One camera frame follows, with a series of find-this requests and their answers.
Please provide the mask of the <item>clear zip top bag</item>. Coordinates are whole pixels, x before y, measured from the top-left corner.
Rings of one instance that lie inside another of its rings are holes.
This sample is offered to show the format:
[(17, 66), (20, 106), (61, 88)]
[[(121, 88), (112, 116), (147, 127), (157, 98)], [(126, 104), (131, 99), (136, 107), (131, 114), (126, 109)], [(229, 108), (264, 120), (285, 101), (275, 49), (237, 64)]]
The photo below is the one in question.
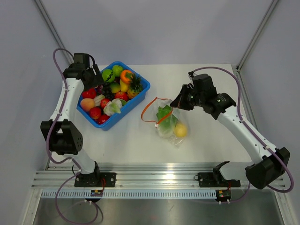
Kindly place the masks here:
[(155, 97), (143, 109), (141, 120), (151, 123), (160, 138), (179, 147), (189, 134), (189, 125), (186, 115), (171, 107), (171, 102), (169, 98)]

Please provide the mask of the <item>yellow lemon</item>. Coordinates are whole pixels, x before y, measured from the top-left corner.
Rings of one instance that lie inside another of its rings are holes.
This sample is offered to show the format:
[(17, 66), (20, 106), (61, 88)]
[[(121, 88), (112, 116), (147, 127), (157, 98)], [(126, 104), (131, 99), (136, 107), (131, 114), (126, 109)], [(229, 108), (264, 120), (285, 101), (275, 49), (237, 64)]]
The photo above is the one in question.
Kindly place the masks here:
[(176, 137), (182, 138), (185, 137), (188, 133), (188, 128), (185, 124), (178, 122), (174, 128), (174, 134)]

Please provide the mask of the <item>green lettuce head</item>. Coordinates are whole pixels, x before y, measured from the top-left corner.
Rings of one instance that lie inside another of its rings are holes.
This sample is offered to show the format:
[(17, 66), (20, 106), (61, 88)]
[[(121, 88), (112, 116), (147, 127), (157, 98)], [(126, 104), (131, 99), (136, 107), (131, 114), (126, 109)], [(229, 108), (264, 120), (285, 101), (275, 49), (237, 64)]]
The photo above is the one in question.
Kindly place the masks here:
[(169, 105), (159, 106), (156, 113), (157, 131), (160, 137), (169, 138), (173, 135), (178, 118), (173, 114), (173, 109)]

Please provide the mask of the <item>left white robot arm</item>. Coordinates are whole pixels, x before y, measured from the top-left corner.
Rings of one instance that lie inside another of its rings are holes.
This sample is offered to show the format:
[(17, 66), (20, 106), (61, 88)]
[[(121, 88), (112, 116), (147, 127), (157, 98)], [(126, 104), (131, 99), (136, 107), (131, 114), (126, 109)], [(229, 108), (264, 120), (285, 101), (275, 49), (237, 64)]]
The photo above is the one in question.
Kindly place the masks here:
[(46, 153), (56, 165), (71, 161), (78, 168), (73, 175), (77, 187), (104, 187), (96, 161), (83, 149), (83, 136), (74, 124), (75, 112), (83, 91), (103, 84), (103, 78), (93, 57), (74, 53), (73, 62), (64, 71), (59, 70), (62, 89), (56, 108), (47, 121), (42, 121), (41, 132), (46, 141)]

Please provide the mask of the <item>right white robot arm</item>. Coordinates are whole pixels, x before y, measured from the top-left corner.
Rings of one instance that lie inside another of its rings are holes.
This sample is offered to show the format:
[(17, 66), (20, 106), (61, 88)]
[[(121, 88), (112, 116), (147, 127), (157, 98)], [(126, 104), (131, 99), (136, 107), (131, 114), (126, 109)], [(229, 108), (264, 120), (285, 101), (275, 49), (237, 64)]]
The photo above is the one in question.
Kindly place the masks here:
[(171, 102), (172, 108), (193, 110), (202, 107), (216, 121), (225, 126), (247, 151), (252, 165), (245, 168), (246, 178), (257, 189), (270, 184), (287, 172), (290, 152), (277, 148), (242, 117), (235, 101), (226, 93), (217, 93), (208, 74), (196, 75), (184, 84), (179, 95)]

